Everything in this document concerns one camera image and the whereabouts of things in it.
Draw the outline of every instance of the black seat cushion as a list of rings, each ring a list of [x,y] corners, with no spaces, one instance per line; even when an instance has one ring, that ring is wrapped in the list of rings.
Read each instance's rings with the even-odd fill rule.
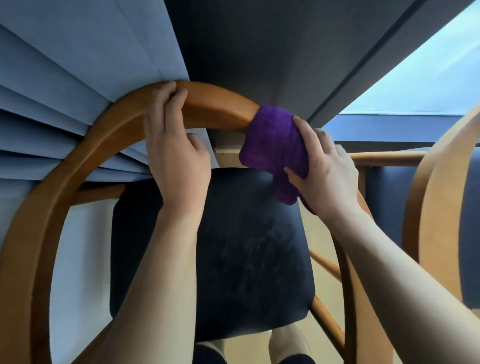
[[[110,312],[127,293],[162,197],[153,179],[130,183],[115,205]],[[260,170],[212,170],[197,240],[195,340],[226,339],[303,319],[315,295],[298,203],[275,199]]]

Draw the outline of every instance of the light blue curtain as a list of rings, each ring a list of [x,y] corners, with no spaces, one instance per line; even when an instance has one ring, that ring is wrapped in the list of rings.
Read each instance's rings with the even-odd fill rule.
[[[161,0],[4,0],[0,54],[0,196],[27,193],[121,96],[188,80]],[[213,155],[206,130],[194,132]],[[87,180],[145,178],[142,141]]]

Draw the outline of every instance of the wooden chair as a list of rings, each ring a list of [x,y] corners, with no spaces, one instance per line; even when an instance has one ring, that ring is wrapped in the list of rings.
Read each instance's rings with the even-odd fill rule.
[[[259,108],[254,102],[220,87],[183,81],[178,84],[189,91],[183,109],[186,128],[217,128],[246,132],[249,122]],[[115,102],[97,119],[85,139],[31,191],[18,209],[0,254],[0,363],[51,363],[48,321],[50,286],[60,233],[68,210],[72,205],[115,198],[123,193],[125,186],[121,184],[86,191],[79,191],[79,188],[86,177],[101,163],[144,139],[143,110],[150,102],[153,90],[161,85],[159,83],[145,86]],[[454,127],[452,129],[457,132],[449,133],[455,135],[472,133],[473,126],[477,132],[478,110],[475,116],[469,117],[471,121],[462,121],[461,125],[465,127]],[[423,152],[353,155],[361,171],[360,192],[364,191],[368,167],[418,165],[424,155]],[[436,170],[442,167],[437,166],[444,164],[439,160],[442,158],[436,159],[430,178],[440,173]],[[425,191],[423,194],[425,201],[429,201],[429,194],[437,192],[435,189],[429,190],[428,183]],[[361,193],[359,201],[368,211]],[[314,252],[311,254],[343,284],[345,333],[318,297],[312,302],[311,312],[346,362],[390,363],[392,347],[388,338],[348,257],[343,254],[338,244],[336,249],[339,267]],[[85,348],[74,363],[91,362],[108,329],[109,326]]]

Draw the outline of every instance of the hand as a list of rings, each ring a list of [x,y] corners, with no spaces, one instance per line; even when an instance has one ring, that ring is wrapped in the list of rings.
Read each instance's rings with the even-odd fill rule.
[[[293,121],[305,142],[309,172],[302,179],[285,168],[290,183],[325,224],[358,210],[358,171],[352,158],[342,146],[334,144],[327,132],[312,129],[298,116]]]
[[[145,111],[148,164],[164,208],[202,218],[210,176],[210,155],[195,134],[186,134],[182,107],[187,90],[169,82],[154,93]]]

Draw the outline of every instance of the left hand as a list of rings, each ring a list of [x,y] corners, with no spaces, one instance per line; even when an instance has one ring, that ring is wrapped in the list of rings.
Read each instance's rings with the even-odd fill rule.
[[[210,155],[195,134],[186,134],[182,107],[188,91],[169,82],[154,93],[145,111],[148,164],[164,208],[202,218],[210,177]]]

